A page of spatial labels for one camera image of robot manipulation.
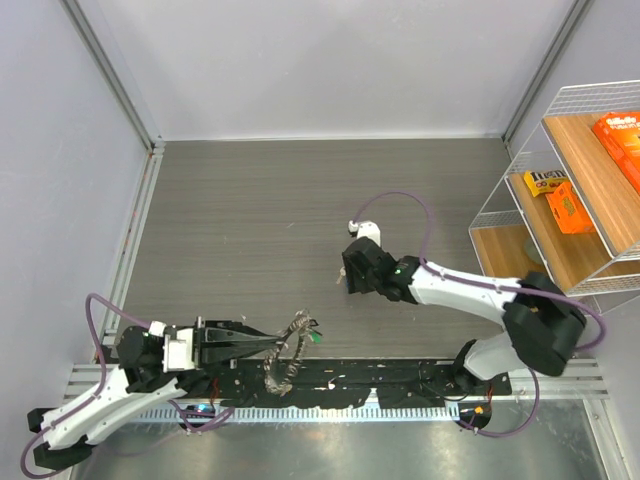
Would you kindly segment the round steel keyring disc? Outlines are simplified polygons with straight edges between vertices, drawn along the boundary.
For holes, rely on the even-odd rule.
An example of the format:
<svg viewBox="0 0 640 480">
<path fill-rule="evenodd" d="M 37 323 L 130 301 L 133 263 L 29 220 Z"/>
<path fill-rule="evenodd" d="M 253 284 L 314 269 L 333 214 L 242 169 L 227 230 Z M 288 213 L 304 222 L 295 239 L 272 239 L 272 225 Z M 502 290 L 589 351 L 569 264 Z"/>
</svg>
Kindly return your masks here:
<svg viewBox="0 0 640 480">
<path fill-rule="evenodd" d="M 318 327 L 318 321 L 307 309 L 299 310 L 294 315 L 279 337 L 284 344 L 269 350 L 262 363 L 264 387 L 268 394 L 282 397 L 292 390 L 307 346 L 314 343 L 310 335 L 317 333 L 322 337 Z"/>
</svg>

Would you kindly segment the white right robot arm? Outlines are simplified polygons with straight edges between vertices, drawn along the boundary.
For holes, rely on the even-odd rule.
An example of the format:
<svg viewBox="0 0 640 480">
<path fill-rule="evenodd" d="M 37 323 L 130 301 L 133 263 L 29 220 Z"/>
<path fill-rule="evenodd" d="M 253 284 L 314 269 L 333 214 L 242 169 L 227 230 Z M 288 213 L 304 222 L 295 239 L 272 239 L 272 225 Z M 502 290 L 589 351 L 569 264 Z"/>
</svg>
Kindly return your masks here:
<svg viewBox="0 0 640 480">
<path fill-rule="evenodd" d="M 500 326 L 500 334 L 472 339 L 456 356 L 452 380 L 466 394 L 521 368 L 562 375 L 587 325 L 578 304 L 540 272 L 523 279 L 495 278 L 415 256 L 394 259 L 368 237 L 354 240 L 342 260 L 349 293 L 376 292 L 392 302 L 443 306 Z"/>
</svg>

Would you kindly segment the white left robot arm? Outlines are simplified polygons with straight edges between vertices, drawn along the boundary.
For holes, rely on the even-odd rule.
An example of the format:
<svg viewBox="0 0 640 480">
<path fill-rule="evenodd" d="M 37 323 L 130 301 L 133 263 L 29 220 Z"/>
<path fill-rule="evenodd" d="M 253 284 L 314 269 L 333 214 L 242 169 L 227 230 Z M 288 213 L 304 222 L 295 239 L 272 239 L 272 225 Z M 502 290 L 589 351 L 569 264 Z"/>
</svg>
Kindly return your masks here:
<svg viewBox="0 0 640 480">
<path fill-rule="evenodd" d="M 61 407 L 27 415 L 36 433 L 36 466 L 70 468 L 129 420 L 152 407 L 187 396 L 200 398 L 213 387 L 214 369 L 284 343 L 236 321 L 199 318 L 191 327 L 133 326 L 117 345 L 118 364 L 101 368 L 99 382 Z"/>
</svg>

